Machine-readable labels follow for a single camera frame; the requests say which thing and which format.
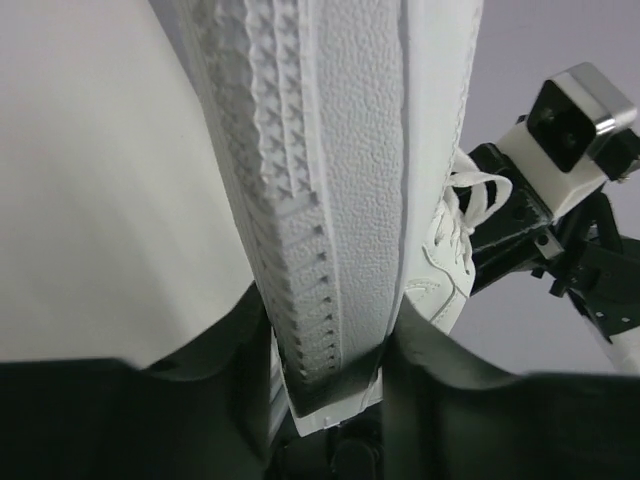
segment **white leather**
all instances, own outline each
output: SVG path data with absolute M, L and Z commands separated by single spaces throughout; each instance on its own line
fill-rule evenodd
M 437 222 L 432 222 L 425 240 L 421 261 L 411 267 L 405 294 L 422 317 L 449 333 L 469 298 L 475 268 L 465 267 L 455 246 L 444 239 L 434 241 Z

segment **shoe upper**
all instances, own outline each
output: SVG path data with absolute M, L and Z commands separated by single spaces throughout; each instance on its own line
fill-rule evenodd
M 489 205 L 487 182 L 495 182 L 496 197 Z M 470 187 L 469 205 L 460 209 L 456 187 Z M 422 244 L 423 255 L 408 272 L 405 294 L 429 322 L 449 333 L 469 298 L 475 280 L 471 235 L 500 209 L 511 194 L 511 182 L 481 172 L 458 150 L 453 173 Z

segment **white shoelace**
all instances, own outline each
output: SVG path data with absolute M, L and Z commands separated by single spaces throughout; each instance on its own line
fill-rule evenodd
M 495 182 L 496 198 L 489 206 L 487 182 Z M 471 196 L 466 212 L 460 210 L 460 201 L 454 187 L 470 187 Z M 469 238 L 475 228 L 485 222 L 507 202 L 513 185 L 511 181 L 500 175 L 482 172 L 474 161 L 462 150 L 456 151 L 453 171 L 447 180 L 444 197 L 436 209 L 435 221 L 439 222 L 435 242 L 436 245 L 448 238 L 455 247 L 456 264 L 460 257 L 464 261 L 467 273 L 472 261 L 473 248 Z

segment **white sneaker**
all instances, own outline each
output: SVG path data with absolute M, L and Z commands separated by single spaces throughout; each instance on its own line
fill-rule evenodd
M 487 182 L 496 184 L 491 206 Z M 465 212 L 460 210 L 456 187 L 471 187 Z M 422 259 L 410 266 L 405 291 L 416 310 L 444 333 L 451 332 L 475 280 L 470 236 L 506 203 L 511 190 L 509 179 L 481 172 L 469 156 L 456 152 L 453 173 L 422 245 Z
M 174 5 L 289 394 L 350 418 L 451 170 L 482 0 Z

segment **gray wall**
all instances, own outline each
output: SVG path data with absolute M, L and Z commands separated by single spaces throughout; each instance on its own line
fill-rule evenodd
M 582 61 L 640 105 L 639 27 L 638 0 L 485 0 L 462 146 L 500 138 L 546 77 Z M 637 238 L 639 186 L 636 174 L 608 191 L 620 230 Z M 453 335 L 515 371 L 610 371 L 569 301 L 547 293 L 550 283 L 512 274 L 467 303 Z

